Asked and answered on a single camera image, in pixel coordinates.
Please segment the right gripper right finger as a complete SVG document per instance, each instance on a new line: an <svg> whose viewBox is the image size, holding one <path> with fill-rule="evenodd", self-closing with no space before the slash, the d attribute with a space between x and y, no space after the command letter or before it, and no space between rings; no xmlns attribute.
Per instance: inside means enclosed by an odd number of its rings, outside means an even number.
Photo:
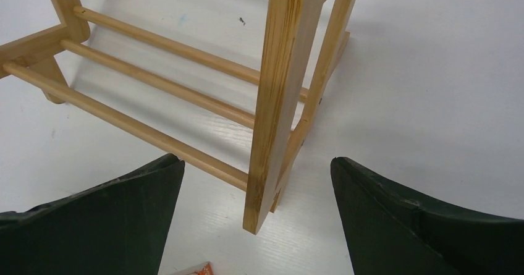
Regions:
<svg viewBox="0 0 524 275"><path fill-rule="evenodd" d="M523 221L453 205L334 158L355 274L522 274Z"/></svg>

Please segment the Little Women book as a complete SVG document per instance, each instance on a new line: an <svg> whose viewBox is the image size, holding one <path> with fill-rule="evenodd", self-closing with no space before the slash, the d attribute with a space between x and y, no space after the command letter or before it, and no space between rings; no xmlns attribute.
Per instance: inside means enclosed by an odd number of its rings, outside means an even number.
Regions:
<svg viewBox="0 0 524 275"><path fill-rule="evenodd" d="M214 271L212 269L211 263L209 261L206 261L196 266L177 271L172 275L214 275Z"/></svg>

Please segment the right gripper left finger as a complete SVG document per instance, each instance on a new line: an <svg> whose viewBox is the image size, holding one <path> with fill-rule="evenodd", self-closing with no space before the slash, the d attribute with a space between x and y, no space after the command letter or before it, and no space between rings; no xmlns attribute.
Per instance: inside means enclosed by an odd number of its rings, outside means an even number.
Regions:
<svg viewBox="0 0 524 275"><path fill-rule="evenodd" d="M157 274L185 172L165 154L25 212L1 213L2 274Z"/></svg>

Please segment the wooden book rack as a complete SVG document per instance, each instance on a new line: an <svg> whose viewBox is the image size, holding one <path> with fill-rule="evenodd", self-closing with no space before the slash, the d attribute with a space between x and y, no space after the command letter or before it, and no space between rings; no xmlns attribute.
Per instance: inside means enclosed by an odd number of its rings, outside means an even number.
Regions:
<svg viewBox="0 0 524 275"><path fill-rule="evenodd" d="M53 103L68 102L163 151L180 156L246 193L243 228L261 229L285 190L310 132L326 85L347 45L356 0L269 0L260 70L207 53L82 6L51 0L59 24L1 46L1 76L40 88ZM254 113L85 46L89 23L257 86ZM71 89L55 55L70 51L252 129L250 165L243 172L190 145Z"/></svg>

